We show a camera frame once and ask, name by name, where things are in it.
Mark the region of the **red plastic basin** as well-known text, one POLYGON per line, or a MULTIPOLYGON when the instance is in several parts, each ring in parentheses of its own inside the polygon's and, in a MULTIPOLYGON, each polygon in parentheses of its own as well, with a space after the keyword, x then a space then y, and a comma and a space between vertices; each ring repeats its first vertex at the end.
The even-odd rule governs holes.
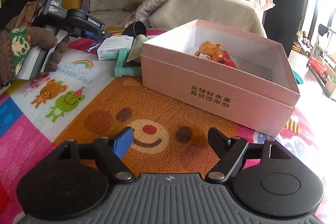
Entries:
POLYGON ((324 74, 327 71, 326 67, 314 57, 311 57, 309 63, 313 70, 319 75, 324 74))

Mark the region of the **white small carton box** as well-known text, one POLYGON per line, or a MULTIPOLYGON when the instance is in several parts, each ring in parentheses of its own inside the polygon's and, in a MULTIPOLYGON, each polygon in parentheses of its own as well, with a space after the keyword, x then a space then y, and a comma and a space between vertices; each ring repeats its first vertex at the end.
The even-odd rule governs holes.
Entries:
POLYGON ((97 49, 97 56, 100 61, 115 60, 118 58, 120 50, 129 53, 133 45, 134 37, 120 35, 106 38, 97 49))

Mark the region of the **teal plastic basin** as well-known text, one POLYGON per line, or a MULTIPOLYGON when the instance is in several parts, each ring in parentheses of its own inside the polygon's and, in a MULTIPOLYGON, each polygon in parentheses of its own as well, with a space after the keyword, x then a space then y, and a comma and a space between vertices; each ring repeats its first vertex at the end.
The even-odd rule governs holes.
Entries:
POLYGON ((302 85, 303 84, 303 79, 301 78, 301 76, 295 71, 292 71, 292 72, 293 72, 294 79, 295 79, 296 83, 298 85, 302 85))

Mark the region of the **cream lotion tube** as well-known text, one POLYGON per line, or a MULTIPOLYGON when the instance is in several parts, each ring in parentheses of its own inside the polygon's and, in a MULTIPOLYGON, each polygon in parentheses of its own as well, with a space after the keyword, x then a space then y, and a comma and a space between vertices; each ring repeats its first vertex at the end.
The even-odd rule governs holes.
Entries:
POLYGON ((135 61, 140 63, 141 62, 141 55, 142 55, 142 46, 143 43, 148 41, 148 37, 140 34, 138 36, 136 36, 133 45, 131 47, 131 50, 129 52, 129 55, 127 57, 126 62, 129 63, 131 61, 135 61))

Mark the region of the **orange bear figurine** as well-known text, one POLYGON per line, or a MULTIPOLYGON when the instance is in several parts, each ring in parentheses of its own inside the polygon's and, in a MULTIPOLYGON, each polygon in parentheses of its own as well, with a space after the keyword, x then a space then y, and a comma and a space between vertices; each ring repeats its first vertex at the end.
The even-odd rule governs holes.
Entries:
POLYGON ((210 41, 201 43, 198 50, 194 53, 195 56, 205 55, 207 59, 217 62, 224 63, 223 51, 221 44, 214 44, 210 41))

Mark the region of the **black cone cup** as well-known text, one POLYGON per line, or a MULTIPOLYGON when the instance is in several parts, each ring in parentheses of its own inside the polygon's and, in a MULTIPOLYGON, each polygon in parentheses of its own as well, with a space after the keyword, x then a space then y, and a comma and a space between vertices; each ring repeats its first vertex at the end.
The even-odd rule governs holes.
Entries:
POLYGON ((123 31, 122 35, 136 38, 139 35, 146 36, 146 33, 146 26, 142 22, 137 21, 127 26, 127 28, 123 31))

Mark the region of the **teal plastic clamp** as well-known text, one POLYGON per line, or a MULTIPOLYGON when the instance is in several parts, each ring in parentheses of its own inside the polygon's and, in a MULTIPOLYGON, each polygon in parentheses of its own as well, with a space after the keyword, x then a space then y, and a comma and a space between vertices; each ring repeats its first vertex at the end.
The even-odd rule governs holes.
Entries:
POLYGON ((114 67, 114 76, 116 78, 127 77, 141 77, 141 66, 130 67, 126 64, 129 51, 127 49, 121 49, 118 54, 116 65, 114 67))

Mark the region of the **metal balcony shelf rack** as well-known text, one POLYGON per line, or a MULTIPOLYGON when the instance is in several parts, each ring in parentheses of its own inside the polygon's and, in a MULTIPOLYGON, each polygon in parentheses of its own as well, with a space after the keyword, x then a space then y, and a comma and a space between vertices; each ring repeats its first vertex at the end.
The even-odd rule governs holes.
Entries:
POLYGON ((335 31, 320 24, 314 47, 311 49, 307 67, 313 73, 327 98, 335 101, 335 31), (310 66, 311 57, 320 61, 327 69, 324 74, 316 73, 310 66))

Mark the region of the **yellow cushion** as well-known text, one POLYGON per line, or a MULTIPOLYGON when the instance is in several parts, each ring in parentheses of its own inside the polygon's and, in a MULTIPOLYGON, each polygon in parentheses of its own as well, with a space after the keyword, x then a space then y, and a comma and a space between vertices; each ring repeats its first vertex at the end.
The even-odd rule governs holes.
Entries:
POLYGON ((69 9, 80 9, 82 0, 63 0, 62 7, 69 9))

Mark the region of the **red packet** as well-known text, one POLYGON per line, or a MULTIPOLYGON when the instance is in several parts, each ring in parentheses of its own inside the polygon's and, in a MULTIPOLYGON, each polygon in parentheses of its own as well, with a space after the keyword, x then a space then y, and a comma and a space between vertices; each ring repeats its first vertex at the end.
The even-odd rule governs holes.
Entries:
POLYGON ((231 59, 231 57, 229 55, 223 55, 220 63, 224 64, 226 66, 232 67, 232 68, 237 68, 234 61, 231 59))

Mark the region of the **colourful cartoon play mat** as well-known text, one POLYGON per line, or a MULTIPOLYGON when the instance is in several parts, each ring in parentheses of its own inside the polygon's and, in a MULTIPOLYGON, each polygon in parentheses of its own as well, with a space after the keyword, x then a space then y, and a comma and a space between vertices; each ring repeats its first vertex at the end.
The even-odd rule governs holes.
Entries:
POLYGON ((132 127, 135 145, 124 160, 135 174, 207 173, 217 162, 207 144, 211 127, 264 142, 264 134, 150 90, 140 78, 114 78, 114 62, 87 47, 71 43, 55 73, 18 80, 1 95, 1 223, 24 217, 19 180, 66 139, 89 143, 132 127))

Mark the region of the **pink cardboard box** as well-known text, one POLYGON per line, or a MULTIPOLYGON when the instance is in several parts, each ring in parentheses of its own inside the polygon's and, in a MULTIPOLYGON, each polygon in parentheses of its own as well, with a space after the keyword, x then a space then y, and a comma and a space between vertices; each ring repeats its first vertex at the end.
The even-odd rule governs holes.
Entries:
POLYGON ((300 97, 280 43, 199 19, 145 42, 141 68, 145 87, 270 136, 300 97), (237 68, 195 56, 206 41, 221 44, 237 68))

